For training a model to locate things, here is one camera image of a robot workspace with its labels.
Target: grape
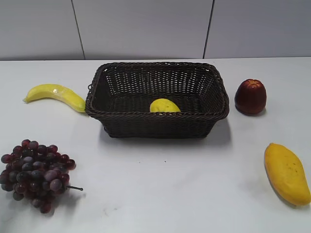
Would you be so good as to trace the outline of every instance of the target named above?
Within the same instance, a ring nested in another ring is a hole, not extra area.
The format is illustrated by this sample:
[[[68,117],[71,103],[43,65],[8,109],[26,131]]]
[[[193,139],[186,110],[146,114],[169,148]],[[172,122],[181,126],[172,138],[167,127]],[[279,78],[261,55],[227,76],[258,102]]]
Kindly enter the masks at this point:
[[[16,187],[15,187],[15,191],[18,194],[23,194],[24,192],[26,192],[27,190],[27,185],[26,183],[17,183]]]
[[[17,192],[14,192],[14,193],[13,193],[13,199],[14,199],[14,200],[22,200],[23,198],[24,198],[24,195],[19,194],[19,193],[17,193]]]
[[[50,182],[48,182],[48,181],[42,182],[42,188],[43,188],[43,190],[49,191],[50,190]]]
[[[23,147],[21,146],[16,146],[13,148],[13,153],[16,153],[16,154],[20,154],[23,150]]]
[[[56,155],[54,154],[54,153],[52,153],[52,152],[50,152],[50,153],[48,153],[47,154],[47,161],[53,161],[54,159],[56,158]]]
[[[20,153],[12,153],[12,154],[11,154],[11,159],[12,159],[12,160],[19,159],[20,156],[21,156]]]
[[[33,170],[33,164],[31,163],[26,163],[22,166],[23,171],[32,171]]]
[[[6,174],[0,175],[0,184],[5,184],[9,181],[9,176]]]
[[[25,140],[23,140],[23,141],[21,142],[21,146],[22,146],[23,148],[28,148],[29,143],[30,143],[30,140],[29,140],[29,139],[25,139]]]
[[[44,178],[46,179],[46,181],[52,181],[57,177],[57,172],[53,171],[53,170],[49,170],[47,171],[47,173],[45,173]]]
[[[59,169],[62,173],[67,173],[67,172],[68,172],[68,169],[67,169],[64,165],[58,167],[58,169]]]
[[[23,159],[24,163],[33,163],[34,162],[34,159],[33,157],[25,157]]]
[[[76,162],[73,160],[73,159],[69,159],[66,163],[66,167],[69,169],[69,170],[73,170],[74,167],[76,165]]]
[[[26,190],[26,192],[24,192],[24,197],[32,200],[35,198],[35,193],[30,190]]]
[[[51,211],[51,208],[52,208],[52,206],[51,206],[51,203],[44,203],[42,206],[41,206],[41,208],[40,208],[40,212],[42,213],[42,214],[46,214],[46,213],[48,213],[49,211]]]
[[[3,170],[3,171],[1,172],[1,175],[9,175],[10,172],[11,172],[11,171],[9,171],[9,170]]]
[[[51,203],[54,200],[55,200],[54,192],[53,191],[48,192],[47,195],[45,196],[45,201]]]
[[[37,150],[39,143],[37,141],[31,141],[28,145],[28,148],[31,150]]]
[[[13,191],[13,186],[9,183],[3,183],[1,184],[1,188],[4,190],[4,191],[7,191],[7,192],[11,192]]]
[[[40,170],[33,170],[31,172],[31,177],[34,179],[34,180],[41,180],[43,179],[43,173],[42,171]]]
[[[54,170],[54,168],[58,168],[60,167],[61,165],[58,164],[58,163],[54,163],[54,164],[51,164],[50,167],[49,167],[49,170]]]
[[[12,170],[21,171],[21,167],[23,166],[24,162],[22,159],[15,159],[12,162]]]
[[[46,154],[48,149],[47,149],[47,147],[45,145],[39,145],[37,151],[40,154]]]
[[[23,150],[23,152],[21,153],[22,157],[33,157],[34,153],[31,149],[25,149]]]
[[[49,166],[51,165],[50,162],[42,162],[42,164],[45,170],[49,170]]]
[[[53,171],[57,172],[57,176],[60,176],[62,174],[62,171],[58,167],[54,168]]]
[[[61,182],[63,183],[63,184],[68,184],[68,182],[69,182],[69,175],[68,174],[61,174],[61,175],[59,175],[59,179],[61,180]]]
[[[9,174],[9,180],[10,182],[13,182],[13,183],[16,183],[17,180],[16,180],[16,176],[17,174],[19,174],[19,171],[11,171],[10,174]]]
[[[56,145],[50,145],[48,147],[48,152],[56,153],[58,150],[58,147]]]
[[[64,186],[61,186],[61,188],[55,192],[55,195],[56,196],[62,195],[65,193],[65,191],[66,191],[66,188]]]
[[[5,154],[4,156],[2,156],[1,162],[3,162],[4,164],[8,164],[9,162],[11,162],[11,155]]]
[[[62,154],[62,155],[60,156],[60,162],[61,162],[62,164],[65,164],[68,160],[69,160],[69,156],[68,156],[68,155]]]
[[[43,168],[43,163],[40,161],[36,161],[33,163],[33,168],[34,169],[39,169],[39,168]]]
[[[9,163],[5,166],[5,169],[8,171],[12,171],[12,163]]]
[[[48,193],[47,191],[41,189],[41,190],[37,191],[36,195],[37,195],[37,197],[44,197],[47,195],[47,193]]]
[[[40,189],[40,184],[38,182],[30,182],[29,186],[29,190],[32,192],[36,192]]]
[[[50,183],[50,189],[54,192],[62,187],[62,182],[59,179],[52,180]]]
[[[33,199],[32,201],[32,205],[34,206],[34,208],[39,208],[44,204],[44,201],[40,200],[40,199]]]
[[[55,153],[55,156],[56,156],[56,160],[59,162],[59,161],[60,161],[60,156],[61,156],[61,154],[58,153],[58,152],[56,152],[56,153]]]
[[[16,179],[19,183],[27,181],[31,178],[31,176],[26,171],[22,171],[19,174],[17,174]]]

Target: yellow banana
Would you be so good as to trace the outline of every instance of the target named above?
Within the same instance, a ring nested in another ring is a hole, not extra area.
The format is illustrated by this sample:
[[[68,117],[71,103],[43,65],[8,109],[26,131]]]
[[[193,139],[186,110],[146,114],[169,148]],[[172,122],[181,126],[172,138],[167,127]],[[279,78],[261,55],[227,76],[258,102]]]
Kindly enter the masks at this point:
[[[85,112],[86,102],[69,88],[58,84],[42,84],[32,88],[27,97],[24,99],[25,103],[43,98],[52,98],[59,100],[69,105],[77,112]]]

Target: white table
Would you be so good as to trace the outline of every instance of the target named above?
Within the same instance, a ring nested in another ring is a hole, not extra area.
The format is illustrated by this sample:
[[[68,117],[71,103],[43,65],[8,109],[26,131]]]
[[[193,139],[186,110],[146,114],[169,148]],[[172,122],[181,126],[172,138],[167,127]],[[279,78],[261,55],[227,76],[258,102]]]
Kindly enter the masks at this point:
[[[310,207],[276,196],[263,154],[270,142],[285,145],[311,185],[311,58],[186,61],[215,65],[230,98],[229,116],[203,140],[114,139],[61,102],[22,101],[41,83],[85,98],[96,69],[111,61],[0,62],[1,153],[25,138],[56,144],[77,162],[71,184],[84,188],[65,194],[52,216],[0,190],[0,233],[310,233]],[[259,117],[234,107],[248,78],[267,90]]]

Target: red apple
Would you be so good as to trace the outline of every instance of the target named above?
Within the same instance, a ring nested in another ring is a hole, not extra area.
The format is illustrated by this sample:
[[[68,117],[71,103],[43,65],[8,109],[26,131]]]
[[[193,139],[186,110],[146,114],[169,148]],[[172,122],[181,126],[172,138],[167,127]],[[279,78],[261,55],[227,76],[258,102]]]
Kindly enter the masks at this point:
[[[239,86],[235,94],[236,108],[244,114],[258,114],[266,106],[267,94],[259,80],[248,79]]]

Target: yellow mango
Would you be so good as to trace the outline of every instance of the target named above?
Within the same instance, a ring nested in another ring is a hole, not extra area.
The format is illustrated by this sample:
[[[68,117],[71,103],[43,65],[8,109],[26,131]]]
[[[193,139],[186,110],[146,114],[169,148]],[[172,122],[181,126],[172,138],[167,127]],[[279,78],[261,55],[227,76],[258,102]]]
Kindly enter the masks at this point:
[[[264,160],[269,180],[281,197],[296,206],[311,202],[305,171],[292,151],[270,143],[265,150]]]

